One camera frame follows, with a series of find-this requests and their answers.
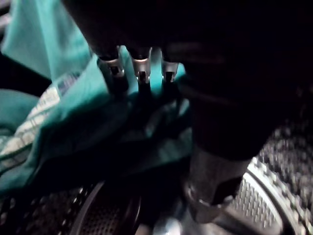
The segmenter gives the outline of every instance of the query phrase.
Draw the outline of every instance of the perforated metal surface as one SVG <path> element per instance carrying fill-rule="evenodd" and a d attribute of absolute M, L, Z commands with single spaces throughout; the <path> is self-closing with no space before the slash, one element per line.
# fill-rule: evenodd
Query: perforated metal surface
<path fill-rule="evenodd" d="M 277 219 L 274 217 L 270 206 L 246 179 L 243 179 L 239 194 L 236 200 L 233 201 L 232 206 L 254 224 L 264 228 L 277 224 Z"/>
<path fill-rule="evenodd" d="M 120 219 L 117 205 L 94 205 L 84 221 L 81 235 L 113 235 Z"/>
<path fill-rule="evenodd" d="M 114 235 L 125 213 L 125 198 L 101 188 L 82 221 L 79 235 Z"/>

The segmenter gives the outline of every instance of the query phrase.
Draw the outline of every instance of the silver metal part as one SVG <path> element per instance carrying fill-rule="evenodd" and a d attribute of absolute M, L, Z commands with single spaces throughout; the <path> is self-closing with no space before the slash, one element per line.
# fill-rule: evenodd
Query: silver metal part
<path fill-rule="evenodd" d="M 125 75 L 121 57 L 114 60 L 104 60 L 103 62 L 108 65 L 113 78 L 121 78 Z"/>
<path fill-rule="evenodd" d="M 273 202 L 248 173 L 244 174 L 239 193 L 225 212 L 258 234 L 279 235 L 283 230 Z"/>
<path fill-rule="evenodd" d="M 182 227 L 180 222 L 175 218 L 163 218 L 159 220 L 154 228 L 153 235 L 181 235 Z"/>
<path fill-rule="evenodd" d="M 179 65 L 178 63 L 162 60 L 162 79 L 169 82 L 174 82 L 174 79 L 177 74 L 178 65 Z M 170 73 L 171 75 L 170 79 L 167 78 L 167 73 Z"/>
<path fill-rule="evenodd" d="M 297 235 L 313 234 L 311 213 L 298 206 L 297 197 L 294 196 L 287 185 L 270 171 L 268 167 L 257 158 L 253 158 L 248 166 L 248 172 L 258 180 L 259 184 L 267 189 Z"/>
<path fill-rule="evenodd" d="M 146 58 L 143 60 L 132 59 L 135 76 L 138 83 L 149 83 L 150 82 L 150 59 Z"/>

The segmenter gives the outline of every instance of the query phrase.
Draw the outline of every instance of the teal towel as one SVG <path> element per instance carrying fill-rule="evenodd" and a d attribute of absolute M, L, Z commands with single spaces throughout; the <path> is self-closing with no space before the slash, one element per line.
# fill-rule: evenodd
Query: teal towel
<path fill-rule="evenodd" d="M 12 16 L 2 52 L 50 78 L 52 85 L 36 105 L 31 101 L 25 104 L 28 114 L 21 114 L 20 124 L 14 122 L 6 133 L 5 144 L 0 148 L 0 195 L 31 184 L 49 159 L 62 161 L 100 141 L 112 141 L 113 134 L 117 134 L 114 139 L 117 146 L 152 139 L 155 133 L 166 130 L 186 114 L 188 101 L 179 97 L 170 103 L 160 103 L 161 54 L 155 51 L 151 57 L 151 88 L 155 98 L 151 107 L 154 110 L 146 112 L 146 119 L 140 126 L 138 123 L 128 125 L 120 133 L 130 117 L 145 113 L 136 99 L 138 86 L 126 48 L 121 47 L 121 54 L 130 87 L 128 96 L 116 100 L 108 91 L 97 66 L 97 57 L 90 56 L 86 41 L 58 0 L 15 1 Z M 182 76 L 184 68 L 180 65 L 177 78 Z M 143 161 L 134 163 L 123 174 L 188 156 L 191 131 L 187 126 L 174 138 L 165 136 L 156 142 L 145 153 Z M 135 154 L 116 157 L 123 160 Z"/>

